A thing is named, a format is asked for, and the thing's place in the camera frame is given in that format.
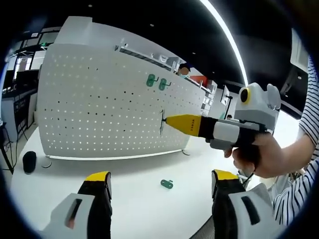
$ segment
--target ceiling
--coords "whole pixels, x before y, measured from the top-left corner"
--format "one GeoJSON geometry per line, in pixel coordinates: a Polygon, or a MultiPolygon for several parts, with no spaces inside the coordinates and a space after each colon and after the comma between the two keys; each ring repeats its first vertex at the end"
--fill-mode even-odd
{"type": "MultiPolygon", "coordinates": [[[[226,22],[247,72],[248,82],[282,89],[290,71],[291,26],[266,0],[210,0],[226,22]]],[[[222,29],[199,0],[141,0],[81,3],[65,14],[53,14],[46,27],[59,26],[68,15],[93,17],[145,37],[170,50],[220,87],[238,92],[244,84],[235,54],[222,29]]],[[[303,110],[307,75],[282,99],[303,110]]],[[[285,109],[295,115],[296,111],[285,109]]]]}

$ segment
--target orange object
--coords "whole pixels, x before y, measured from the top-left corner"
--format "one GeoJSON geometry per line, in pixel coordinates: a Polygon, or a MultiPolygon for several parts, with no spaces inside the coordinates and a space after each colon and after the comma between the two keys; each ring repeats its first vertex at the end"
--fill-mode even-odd
{"type": "Polygon", "coordinates": [[[203,87],[207,87],[208,78],[206,76],[190,76],[190,78],[198,83],[203,81],[203,87]]]}

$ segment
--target white pegboard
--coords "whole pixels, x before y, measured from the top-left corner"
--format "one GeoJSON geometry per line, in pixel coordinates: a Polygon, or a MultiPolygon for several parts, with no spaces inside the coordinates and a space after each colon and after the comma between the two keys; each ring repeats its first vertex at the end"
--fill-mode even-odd
{"type": "Polygon", "coordinates": [[[205,93],[173,73],[120,52],[52,44],[38,90],[40,138],[46,155],[125,157],[185,148],[189,136],[165,115],[200,114],[205,93]],[[152,87],[149,74],[159,77],[152,87]],[[170,86],[159,90],[160,79],[170,86]]]}

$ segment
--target person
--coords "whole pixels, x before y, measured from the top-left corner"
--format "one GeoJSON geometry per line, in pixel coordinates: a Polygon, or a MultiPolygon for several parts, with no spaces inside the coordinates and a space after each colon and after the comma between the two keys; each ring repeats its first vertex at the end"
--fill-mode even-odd
{"type": "Polygon", "coordinates": [[[190,67],[187,65],[187,63],[182,63],[179,65],[178,71],[176,74],[178,76],[181,76],[182,78],[185,78],[190,72],[190,67]]]}
{"type": "Polygon", "coordinates": [[[306,104],[299,127],[301,137],[282,149],[270,133],[258,135],[254,142],[261,156],[257,168],[241,157],[240,148],[224,151],[226,158],[233,155],[234,165],[238,169],[254,172],[263,178],[288,174],[307,166],[306,172],[273,201],[275,219],[283,225],[291,223],[301,210],[319,167],[319,81],[311,59],[308,62],[306,104]]]}

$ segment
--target finger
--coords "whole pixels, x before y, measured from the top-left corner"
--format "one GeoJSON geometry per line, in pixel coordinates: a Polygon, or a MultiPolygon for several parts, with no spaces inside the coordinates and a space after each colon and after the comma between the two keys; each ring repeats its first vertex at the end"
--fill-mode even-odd
{"type": "Polygon", "coordinates": [[[240,148],[233,151],[234,165],[238,169],[253,172],[255,166],[253,163],[249,162],[246,158],[241,157],[240,148]]]}
{"type": "Polygon", "coordinates": [[[231,156],[232,152],[233,152],[233,148],[229,148],[227,150],[224,150],[224,157],[229,158],[231,156]]]}
{"type": "Polygon", "coordinates": [[[266,145],[272,137],[273,136],[269,132],[260,133],[255,136],[255,141],[253,142],[253,144],[259,146],[266,145]]]}

